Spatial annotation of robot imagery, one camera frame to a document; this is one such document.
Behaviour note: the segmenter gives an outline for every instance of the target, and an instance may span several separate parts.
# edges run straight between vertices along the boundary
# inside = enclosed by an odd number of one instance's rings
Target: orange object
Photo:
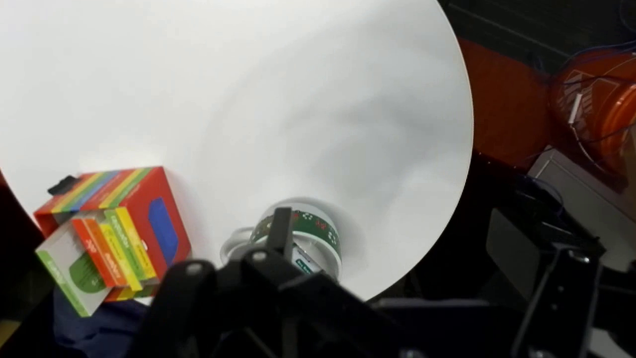
[[[548,83],[512,58],[458,38],[468,69],[476,155],[528,169],[548,143],[562,139],[546,109]]]
[[[631,52],[599,50],[574,58],[554,77],[550,111],[560,123],[574,127],[593,161],[623,175],[619,149],[625,129],[636,123],[636,58]]]
[[[103,256],[104,260],[104,268],[106,270],[99,270],[101,278],[108,276],[112,280],[112,286],[126,286],[126,280],[114,260],[114,254],[110,252],[108,245],[104,243],[104,237],[99,229],[99,223],[95,219],[83,219],[99,254]]]
[[[104,264],[104,256],[99,252],[97,243],[93,241],[93,235],[87,229],[87,223],[83,219],[71,219],[71,227],[73,227],[77,239],[81,241],[81,245],[85,246],[87,254],[91,256],[95,268],[99,270],[103,284],[116,286],[116,282],[108,274],[108,268]]]

